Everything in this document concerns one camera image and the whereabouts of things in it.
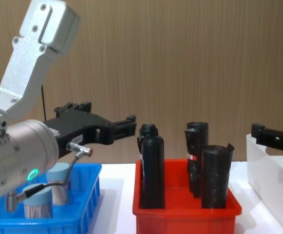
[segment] table surface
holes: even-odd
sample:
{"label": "table surface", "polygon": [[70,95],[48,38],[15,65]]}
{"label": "table surface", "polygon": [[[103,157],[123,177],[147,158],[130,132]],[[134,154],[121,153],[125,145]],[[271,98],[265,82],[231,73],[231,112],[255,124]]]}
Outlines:
{"label": "table surface", "polygon": [[[89,234],[135,234],[135,164],[103,164],[99,178],[101,195]],[[242,206],[242,214],[236,217],[235,234],[283,234],[282,226],[249,185],[246,162],[232,163],[229,188]]]}

